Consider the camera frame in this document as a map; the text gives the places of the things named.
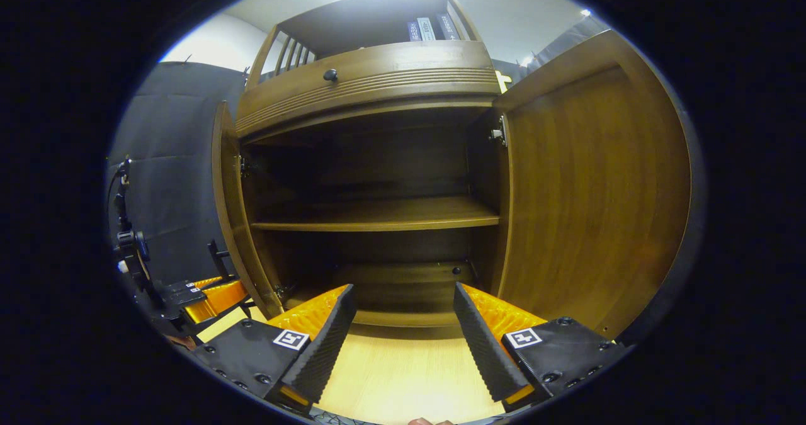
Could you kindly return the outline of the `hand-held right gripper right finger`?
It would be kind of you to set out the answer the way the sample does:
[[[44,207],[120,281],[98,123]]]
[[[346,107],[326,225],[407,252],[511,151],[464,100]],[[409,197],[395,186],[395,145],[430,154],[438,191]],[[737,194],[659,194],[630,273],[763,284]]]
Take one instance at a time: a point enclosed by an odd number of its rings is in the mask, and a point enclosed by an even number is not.
[[[542,319],[460,282],[453,310],[487,390],[506,412],[575,392],[628,353],[573,318]]]

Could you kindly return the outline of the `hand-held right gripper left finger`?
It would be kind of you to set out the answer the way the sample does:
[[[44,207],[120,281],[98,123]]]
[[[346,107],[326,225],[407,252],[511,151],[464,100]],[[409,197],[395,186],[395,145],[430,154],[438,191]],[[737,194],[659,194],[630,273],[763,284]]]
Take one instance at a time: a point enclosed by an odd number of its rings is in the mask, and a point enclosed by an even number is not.
[[[239,320],[193,355],[240,390],[308,413],[319,403],[350,331],[357,311],[354,288],[333,288],[265,324]]]

